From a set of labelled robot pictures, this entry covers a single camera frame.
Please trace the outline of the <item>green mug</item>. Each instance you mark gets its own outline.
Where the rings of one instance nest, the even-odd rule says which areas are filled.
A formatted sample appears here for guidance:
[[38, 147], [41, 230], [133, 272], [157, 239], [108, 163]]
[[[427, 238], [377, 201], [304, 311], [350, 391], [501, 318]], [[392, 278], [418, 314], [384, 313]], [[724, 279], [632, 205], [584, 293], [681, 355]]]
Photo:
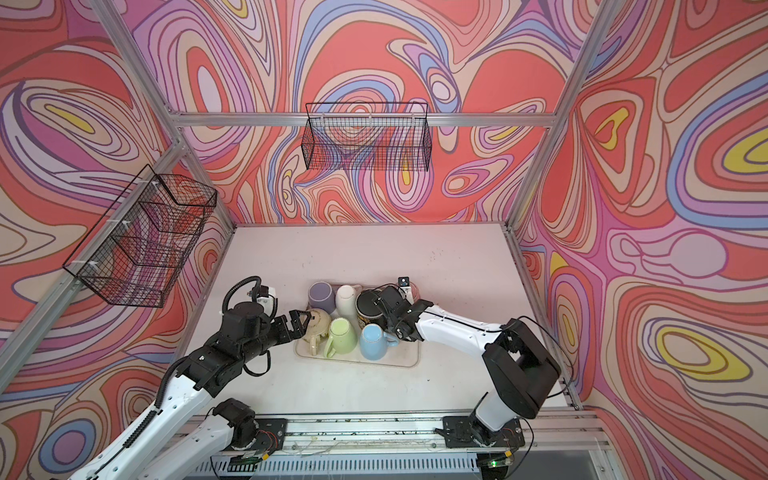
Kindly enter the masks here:
[[352, 323], [346, 318], [336, 318], [329, 326], [323, 356], [333, 358], [336, 355], [349, 354], [356, 348], [357, 343], [357, 334]]

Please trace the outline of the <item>beige plastic tray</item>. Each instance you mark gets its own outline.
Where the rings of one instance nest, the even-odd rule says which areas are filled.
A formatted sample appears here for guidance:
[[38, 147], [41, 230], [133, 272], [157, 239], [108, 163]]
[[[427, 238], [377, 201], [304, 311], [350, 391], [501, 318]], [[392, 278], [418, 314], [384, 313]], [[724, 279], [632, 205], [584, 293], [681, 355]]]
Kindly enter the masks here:
[[[336, 295], [337, 289], [341, 285], [345, 285], [345, 284], [331, 284], [331, 285], [333, 286], [333, 289]], [[360, 292], [364, 289], [369, 289], [361, 285], [356, 285], [356, 286], [360, 288]], [[331, 315], [332, 321], [336, 318], [339, 318], [338, 313], [336, 312], [336, 306], [335, 306], [335, 310], [330, 315]], [[337, 362], [343, 362], [343, 363], [384, 365], [384, 366], [397, 367], [397, 368], [411, 368], [418, 364], [420, 360], [420, 347], [412, 343], [399, 343], [398, 346], [390, 347], [386, 355], [381, 360], [369, 361], [365, 359], [361, 355], [361, 352], [359, 349], [359, 338], [362, 330], [360, 330], [359, 328], [357, 319], [353, 320], [351, 323], [356, 331], [357, 340], [358, 340], [356, 348], [351, 353], [346, 355], [336, 355], [333, 358], [325, 358], [323, 356], [323, 353], [325, 348], [325, 342], [328, 336], [320, 344], [319, 351], [316, 356], [311, 356], [309, 354], [308, 348], [306, 344], [303, 342], [303, 340], [300, 340], [299, 343], [295, 346], [295, 353], [301, 358], [310, 359], [310, 360], [328, 360], [328, 361], [337, 361]]]

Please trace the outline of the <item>black skull mug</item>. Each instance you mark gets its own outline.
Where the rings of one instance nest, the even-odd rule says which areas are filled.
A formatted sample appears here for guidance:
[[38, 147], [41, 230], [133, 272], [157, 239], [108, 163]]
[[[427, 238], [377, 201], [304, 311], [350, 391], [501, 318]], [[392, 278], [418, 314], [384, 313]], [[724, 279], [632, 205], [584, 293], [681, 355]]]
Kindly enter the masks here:
[[382, 330], [387, 330], [387, 321], [381, 307], [376, 303], [382, 292], [382, 288], [369, 288], [360, 292], [356, 299], [357, 321], [360, 330], [367, 325], [378, 325]]

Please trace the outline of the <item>purple mug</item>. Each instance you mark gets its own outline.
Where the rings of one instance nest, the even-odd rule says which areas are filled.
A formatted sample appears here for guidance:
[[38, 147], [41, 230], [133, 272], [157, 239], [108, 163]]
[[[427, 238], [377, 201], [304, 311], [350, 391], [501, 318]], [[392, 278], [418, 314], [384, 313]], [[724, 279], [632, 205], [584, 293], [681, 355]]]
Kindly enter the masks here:
[[323, 310], [331, 314], [335, 310], [335, 291], [333, 286], [325, 281], [311, 285], [308, 291], [308, 304], [312, 309]]

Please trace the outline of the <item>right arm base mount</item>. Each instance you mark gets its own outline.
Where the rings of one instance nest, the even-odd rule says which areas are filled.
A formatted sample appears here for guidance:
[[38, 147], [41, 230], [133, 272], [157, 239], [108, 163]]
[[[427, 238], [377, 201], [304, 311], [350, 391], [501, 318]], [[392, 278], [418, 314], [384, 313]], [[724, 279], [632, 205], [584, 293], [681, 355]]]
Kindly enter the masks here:
[[526, 444], [518, 419], [492, 431], [471, 415], [444, 416], [434, 433], [444, 439], [447, 448], [506, 448], [516, 451]]

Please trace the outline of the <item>white mug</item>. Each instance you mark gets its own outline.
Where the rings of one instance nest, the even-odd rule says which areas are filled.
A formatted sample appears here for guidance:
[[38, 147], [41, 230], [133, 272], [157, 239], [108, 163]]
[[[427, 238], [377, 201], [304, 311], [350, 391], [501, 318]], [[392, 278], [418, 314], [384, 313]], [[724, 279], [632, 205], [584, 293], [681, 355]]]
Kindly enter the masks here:
[[356, 285], [341, 285], [335, 295], [336, 312], [339, 317], [352, 322], [357, 319], [357, 297], [360, 288]]

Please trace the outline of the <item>light blue mug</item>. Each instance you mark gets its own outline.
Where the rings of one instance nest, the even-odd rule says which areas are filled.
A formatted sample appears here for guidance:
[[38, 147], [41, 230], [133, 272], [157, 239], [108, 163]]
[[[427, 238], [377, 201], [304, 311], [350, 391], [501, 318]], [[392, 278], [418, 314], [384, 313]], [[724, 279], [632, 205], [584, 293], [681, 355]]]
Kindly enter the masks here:
[[371, 323], [366, 325], [359, 338], [361, 355], [369, 361], [381, 360], [390, 347], [399, 345], [399, 339], [385, 332], [379, 325]]

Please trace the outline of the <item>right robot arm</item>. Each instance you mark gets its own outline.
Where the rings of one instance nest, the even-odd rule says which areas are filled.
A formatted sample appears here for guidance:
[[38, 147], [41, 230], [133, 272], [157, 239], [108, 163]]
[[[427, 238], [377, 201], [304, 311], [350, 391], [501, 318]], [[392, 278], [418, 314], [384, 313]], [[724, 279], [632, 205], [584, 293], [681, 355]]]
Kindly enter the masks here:
[[449, 448], [494, 447], [521, 419], [537, 417], [561, 368], [522, 320], [491, 324], [450, 313], [437, 304], [409, 301], [402, 288], [373, 291], [385, 331], [405, 342], [430, 342], [482, 360], [494, 390], [466, 416], [446, 416], [436, 430]]

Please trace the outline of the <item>aluminium front rail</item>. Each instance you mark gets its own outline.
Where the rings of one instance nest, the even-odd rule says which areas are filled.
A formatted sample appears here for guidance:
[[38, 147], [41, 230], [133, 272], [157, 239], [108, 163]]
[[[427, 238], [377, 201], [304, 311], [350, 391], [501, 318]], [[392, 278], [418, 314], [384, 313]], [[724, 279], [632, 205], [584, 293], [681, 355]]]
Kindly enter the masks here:
[[[447, 449], [435, 430], [445, 416], [464, 416], [457, 411], [400, 411], [331, 414], [282, 414], [283, 429], [257, 439], [272, 447], [283, 442], [280, 454], [301, 456], [320, 453], [432, 453]], [[521, 452], [535, 450], [588, 451], [609, 449], [611, 442], [594, 414], [569, 409], [545, 409], [533, 420], [521, 421], [524, 435]]]

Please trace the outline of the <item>beige ceramic teapot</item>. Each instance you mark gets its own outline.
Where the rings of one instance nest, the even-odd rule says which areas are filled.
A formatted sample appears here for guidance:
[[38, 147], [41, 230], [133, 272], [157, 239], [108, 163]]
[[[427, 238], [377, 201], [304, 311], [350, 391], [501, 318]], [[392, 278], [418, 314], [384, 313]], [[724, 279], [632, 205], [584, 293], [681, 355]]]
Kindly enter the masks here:
[[310, 309], [309, 314], [309, 322], [302, 340], [306, 344], [309, 354], [316, 356], [320, 344], [328, 336], [332, 318], [328, 312], [322, 309]]

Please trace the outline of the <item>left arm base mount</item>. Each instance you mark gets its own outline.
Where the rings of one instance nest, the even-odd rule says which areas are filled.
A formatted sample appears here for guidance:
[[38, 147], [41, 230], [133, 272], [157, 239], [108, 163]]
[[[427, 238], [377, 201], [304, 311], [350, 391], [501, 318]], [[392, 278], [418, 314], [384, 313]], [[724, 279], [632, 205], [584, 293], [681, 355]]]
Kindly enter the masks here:
[[288, 426], [286, 418], [267, 417], [231, 421], [221, 416], [214, 416], [211, 420], [223, 426], [223, 433], [214, 435], [221, 445], [219, 451], [255, 451], [273, 454], [283, 449]]

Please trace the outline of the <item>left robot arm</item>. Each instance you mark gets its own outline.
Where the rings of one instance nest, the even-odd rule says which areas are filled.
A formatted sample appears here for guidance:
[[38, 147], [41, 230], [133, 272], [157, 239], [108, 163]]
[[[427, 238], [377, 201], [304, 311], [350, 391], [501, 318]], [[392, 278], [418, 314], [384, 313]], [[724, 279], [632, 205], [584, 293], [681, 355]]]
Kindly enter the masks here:
[[221, 325], [192, 353], [177, 359], [163, 374], [155, 400], [89, 463], [75, 479], [182, 479], [203, 460], [233, 448], [263, 457], [280, 445], [260, 427], [245, 403], [227, 399], [175, 445], [169, 442], [196, 412], [213, 401], [241, 374], [257, 372], [248, 362], [269, 358], [271, 348], [301, 339], [308, 311], [278, 312], [279, 301], [258, 276], [231, 287], [222, 301]]

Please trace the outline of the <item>pink mug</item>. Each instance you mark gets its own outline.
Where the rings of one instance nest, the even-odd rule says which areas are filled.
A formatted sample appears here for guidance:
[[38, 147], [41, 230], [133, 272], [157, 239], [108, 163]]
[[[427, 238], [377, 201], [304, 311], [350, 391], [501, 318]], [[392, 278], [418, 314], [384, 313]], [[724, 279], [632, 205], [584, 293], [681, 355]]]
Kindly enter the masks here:
[[421, 298], [419, 289], [415, 283], [410, 283], [404, 290], [406, 291], [406, 298], [410, 303], [415, 303]]

